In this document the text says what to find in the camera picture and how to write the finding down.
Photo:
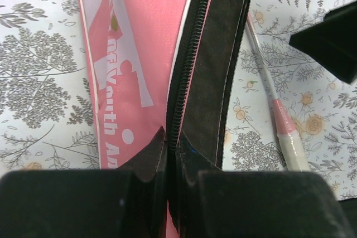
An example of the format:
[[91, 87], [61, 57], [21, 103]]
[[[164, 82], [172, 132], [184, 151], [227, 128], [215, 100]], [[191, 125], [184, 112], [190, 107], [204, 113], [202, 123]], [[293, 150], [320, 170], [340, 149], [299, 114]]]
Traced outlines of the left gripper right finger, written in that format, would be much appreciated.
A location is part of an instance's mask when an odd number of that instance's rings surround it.
[[354, 202], [312, 172], [224, 172], [185, 135], [175, 149], [180, 237], [353, 237]]

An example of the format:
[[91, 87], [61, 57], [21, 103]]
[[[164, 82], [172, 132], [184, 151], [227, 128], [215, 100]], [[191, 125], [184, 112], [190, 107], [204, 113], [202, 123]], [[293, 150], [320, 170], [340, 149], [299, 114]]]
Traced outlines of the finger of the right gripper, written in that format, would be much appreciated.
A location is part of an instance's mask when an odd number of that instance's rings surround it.
[[293, 34], [289, 45], [339, 80], [356, 82], [356, 2], [330, 10], [322, 22]]

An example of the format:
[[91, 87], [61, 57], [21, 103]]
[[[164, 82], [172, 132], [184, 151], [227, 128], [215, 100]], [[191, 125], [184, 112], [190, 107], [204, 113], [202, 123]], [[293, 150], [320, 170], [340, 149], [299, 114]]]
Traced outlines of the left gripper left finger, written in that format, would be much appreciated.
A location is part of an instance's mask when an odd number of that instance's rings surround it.
[[2, 237], [165, 237], [164, 129], [116, 169], [14, 171], [1, 178]]

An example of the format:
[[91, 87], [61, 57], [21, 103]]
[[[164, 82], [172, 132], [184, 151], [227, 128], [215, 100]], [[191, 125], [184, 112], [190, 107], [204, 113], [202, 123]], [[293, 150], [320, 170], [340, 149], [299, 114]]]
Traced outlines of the pink badminton racket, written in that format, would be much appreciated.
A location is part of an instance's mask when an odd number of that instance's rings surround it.
[[266, 82], [271, 92], [277, 137], [287, 169], [289, 171], [308, 172], [310, 168], [300, 135], [277, 94], [271, 72], [269, 71], [264, 59], [263, 51], [261, 49], [251, 15], [248, 15], [246, 24], [250, 42], [257, 54], [257, 58], [260, 60], [262, 71], [266, 77]]

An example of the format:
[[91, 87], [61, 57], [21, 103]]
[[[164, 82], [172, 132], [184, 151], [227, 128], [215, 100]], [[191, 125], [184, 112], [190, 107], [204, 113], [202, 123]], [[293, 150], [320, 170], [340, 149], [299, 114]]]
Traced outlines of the pink racket cover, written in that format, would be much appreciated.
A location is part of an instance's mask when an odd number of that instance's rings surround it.
[[250, 0], [79, 0], [102, 237], [204, 237]]

